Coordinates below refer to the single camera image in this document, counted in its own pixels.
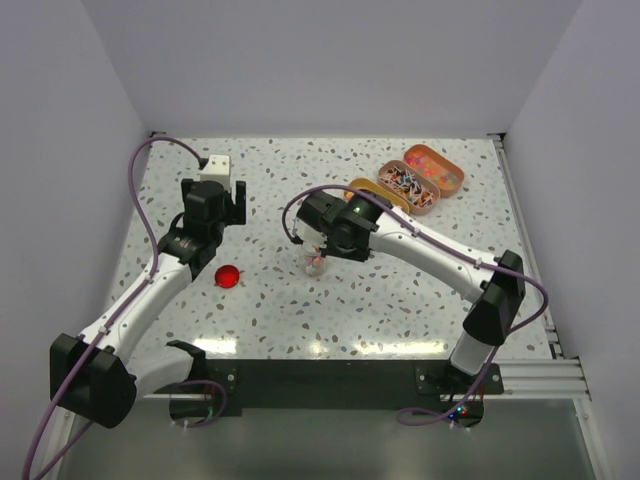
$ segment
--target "metal frame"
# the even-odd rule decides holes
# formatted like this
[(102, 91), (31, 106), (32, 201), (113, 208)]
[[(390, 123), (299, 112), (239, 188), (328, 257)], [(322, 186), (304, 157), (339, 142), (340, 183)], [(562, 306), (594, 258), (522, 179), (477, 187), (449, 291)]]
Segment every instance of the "metal frame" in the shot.
[[(504, 181), (513, 208), (518, 231), (523, 240), (526, 261), (531, 274), (539, 279), (540, 273), (529, 241), (529, 236), (522, 218), (522, 211), (515, 194), (513, 180), (507, 164), (502, 140), (497, 135), (490, 138), (494, 141), (496, 153), (504, 175)], [(589, 460), (596, 479), (613, 480), (614, 474), (606, 455), (602, 437), (594, 420), (590, 394), (579, 360), (565, 360), (560, 348), (558, 335), (550, 313), (544, 315), (545, 330), (549, 340), (553, 360), (503, 360), (500, 365), (505, 393), (502, 395), (485, 395), (486, 400), (572, 400), (576, 409), (581, 433), (586, 445)], [(151, 400), (194, 400), (202, 398), (199, 394), (153, 394), (145, 398)], [(43, 465), (67, 442), (75, 415), (58, 409), (53, 423), (52, 435), (49, 439)], [(48, 475), (49, 480), (58, 478), (60, 462)]]

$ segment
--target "orange tray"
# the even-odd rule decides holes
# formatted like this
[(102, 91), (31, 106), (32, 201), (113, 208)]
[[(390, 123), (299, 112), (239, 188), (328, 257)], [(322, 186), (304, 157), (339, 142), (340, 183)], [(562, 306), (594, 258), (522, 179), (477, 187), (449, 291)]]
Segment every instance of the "orange tray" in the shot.
[(450, 197), (464, 182), (464, 172), (426, 145), (414, 145), (404, 154), (404, 161), (423, 177), (438, 185), (443, 197)]

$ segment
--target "white block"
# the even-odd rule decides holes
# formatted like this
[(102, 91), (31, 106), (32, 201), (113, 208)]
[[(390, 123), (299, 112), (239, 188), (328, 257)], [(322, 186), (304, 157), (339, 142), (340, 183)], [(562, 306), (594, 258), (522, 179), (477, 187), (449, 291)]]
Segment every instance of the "white block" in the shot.
[(209, 161), (200, 171), (200, 181), (213, 181), (231, 192), (231, 157), (229, 155), (209, 155)]

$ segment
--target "glass panel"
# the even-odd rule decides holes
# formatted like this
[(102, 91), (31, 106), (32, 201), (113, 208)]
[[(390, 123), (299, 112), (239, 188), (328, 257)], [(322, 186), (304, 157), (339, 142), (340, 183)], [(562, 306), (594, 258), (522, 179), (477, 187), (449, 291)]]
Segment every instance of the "glass panel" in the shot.
[(167, 403), (143, 400), (119, 427), (91, 428), (60, 479), (594, 478), (571, 401), (487, 402), (469, 433), (317, 410), (246, 410), (185, 433)]

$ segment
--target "tray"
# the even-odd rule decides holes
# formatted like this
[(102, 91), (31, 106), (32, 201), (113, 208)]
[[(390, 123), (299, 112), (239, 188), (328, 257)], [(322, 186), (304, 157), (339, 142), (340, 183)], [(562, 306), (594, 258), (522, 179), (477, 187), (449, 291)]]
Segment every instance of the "tray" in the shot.
[[(419, 207), (418, 205), (415, 205), (415, 204), (413, 204), (413, 203), (411, 203), (409, 201), (409, 199), (407, 198), (407, 194), (406, 193), (401, 192), (400, 190), (394, 189), (394, 188), (390, 187), (389, 185), (387, 185), (382, 180), (382, 176), (388, 170), (394, 169), (394, 168), (398, 168), (403, 173), (408, 173), (408, 174), (413, 175), (413, 177), (417, 180), (417, 182), (420, 184), (420, 186), (424, 190), (426, 190), (427, 192), (429, 192), (432, 195), (432, 203), (431, 203), (431, 205), (427, 205), (425, 207)], [(391, 160), (390, 162), (385, 163), (380, 168), (380, 170), (378, 171), (378, 185), (380, 185), (385, 190), (388, 190), (388, 191), (394, 193), (395, 195), (399, 195), (400, 197), (404, 198), (409, 203), (410, 212), (412, 214), (414, 214), (414, 215), (424, 215), (425, 213), (427, 213), (431, 209), (433, 209), (433, 207), (435, 207), (436, 203), (438, 203), (438, 200), (440, 200), (440, 189), (438, 188), (438, 186), (435, 183), (430, 182), (429, 180), (424, 178), (417, 171), (415, 171), (413, 168), (411, 168), (409, 165), (407, 165), (406, 163), (404, 163), (401, 160)]]
[(462, 182), (464, 171), (426, 145), (414, 145), (404, 154), (404, 161), (423, 177), (435, 183), (443, 197), (455, 194)]
[[(357, 188), (359, 190), (369, 190), (371, 193), (380, 195), (391, 201), (396, 207), (400, 207), (404, 213), (410, 213), (409, 202), (406, 199), (396, 195), (392, 191), (382, 188), (377, 183), (373, 183), (368, 178), (356, 178), (350, 184), (350, 187)], [(348, 202), (354, 194), (351, 192), (344, 192), (344, 199)]]

